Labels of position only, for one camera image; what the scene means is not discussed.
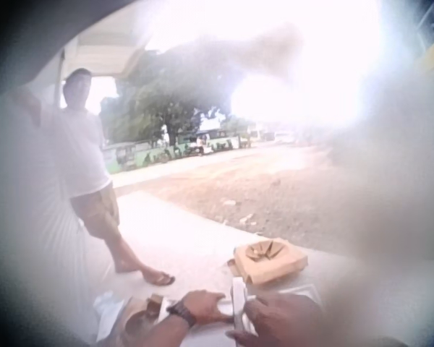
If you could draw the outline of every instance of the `watch strap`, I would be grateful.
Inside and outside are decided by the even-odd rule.
[[[179,301],[175,305],[168,307],[167,312],[169,314],[174,314],[186,320],[190,328],[196,324],[196,318],[192,315],[192,313],[188,310],[188,308],[183,304],[182,301]]]

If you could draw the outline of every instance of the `road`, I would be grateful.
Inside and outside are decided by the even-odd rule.
[[[344,179],[315,149],[235,150],[131,171],[123,182],[125,177],[137,181],[120,186],[118,179],[118,196],[141,190],[244,231],[344,253],[340,194],[330,195]]]

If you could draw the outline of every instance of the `dirt road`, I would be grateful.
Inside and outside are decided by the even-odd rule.
[[[251,233],[342,253],[349,234],[338,199],[344,180],[315,149],[275,147],[145,181],[136,189]]]

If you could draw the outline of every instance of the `tree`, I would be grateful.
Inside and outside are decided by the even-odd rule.
[[[103,123],[113,141],[153,136],[165,125],[174,145],[179,132],[199,129],[203,117],[229,115],[231,95],[247,72],[288,76],[298,47],[296,31],[285,25],[246,43],[201,38],[163,54],[145,52],[118,81],[118,100],[103,103]]]
[[[114,142],[146,140],[165,125],[174,145],[178,133],[198,130],[202,118],[229,114],[242,74],[215,52],[209,42],[145,52],[130,76],[116,82],[119,97],[102,102],[107,136]]]

